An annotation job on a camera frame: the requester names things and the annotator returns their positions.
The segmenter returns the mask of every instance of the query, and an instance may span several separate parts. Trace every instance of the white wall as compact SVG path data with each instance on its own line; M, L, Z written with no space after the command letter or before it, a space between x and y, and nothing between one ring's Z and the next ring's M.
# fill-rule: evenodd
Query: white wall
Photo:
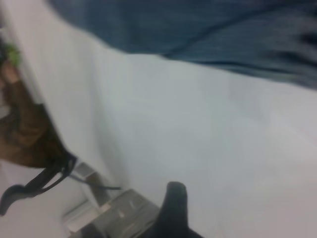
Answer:
M83 160L157 204L168 181L185 183L191 227L205 237L317 234L316 92L126 55L43 0L4 2L64 142Z

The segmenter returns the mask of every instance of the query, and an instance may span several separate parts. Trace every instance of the brown fabric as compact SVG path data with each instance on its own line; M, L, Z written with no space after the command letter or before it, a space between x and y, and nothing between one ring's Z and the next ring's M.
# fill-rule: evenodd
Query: brown fabric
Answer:
M23 83L8 85L4 93L11 112L0 119L0 159L35 168L63 160L65 149L49 117L33 103Z

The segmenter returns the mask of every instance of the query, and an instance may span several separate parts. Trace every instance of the black cord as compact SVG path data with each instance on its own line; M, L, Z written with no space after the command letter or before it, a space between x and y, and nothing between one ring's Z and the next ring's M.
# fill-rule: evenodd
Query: black cord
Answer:
M109 186L102 186L102 185L98 185L95 183L91 183L91 182L87 182L81 178L78 178L75 175L69 175L70 178L72 178L73 180L76 180L77 182L81 182L81 183L85 183L87 185L89 185L90 187L95 187L95 188L99 188L99 189L106 189L106 190L121 190L121 187L109 187Z

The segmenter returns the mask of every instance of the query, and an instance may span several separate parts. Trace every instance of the blue denim fabric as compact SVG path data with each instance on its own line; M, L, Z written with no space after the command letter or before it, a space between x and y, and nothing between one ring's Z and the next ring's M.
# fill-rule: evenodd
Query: blue denim fabric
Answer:
M317 89L316 0L49 0L128 53L158 54Z

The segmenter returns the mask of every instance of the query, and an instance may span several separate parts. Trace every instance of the white floor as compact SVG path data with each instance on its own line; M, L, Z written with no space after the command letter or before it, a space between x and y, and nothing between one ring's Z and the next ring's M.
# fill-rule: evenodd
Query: white floor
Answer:
M0 171L0 194L9 185L25 184L38 171L5 164ZM81 186L70 179L33 199L14 203L0 218L1 238L66 238L61 219L86 200Z

